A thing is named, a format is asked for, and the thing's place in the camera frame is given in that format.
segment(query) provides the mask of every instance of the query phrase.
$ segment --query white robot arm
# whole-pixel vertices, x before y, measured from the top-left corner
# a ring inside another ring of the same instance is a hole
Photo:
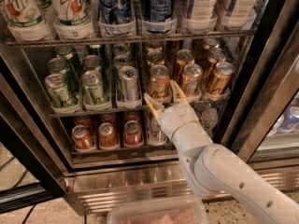
[[[194,194],[207,198],[226,191],[265,223],[299,223],[298,203],[264,181],[232,151],[213,144],[184,97],[180,98],[180,104],[167,109],[147,94],[145,100],[176,146],[186,181]]]

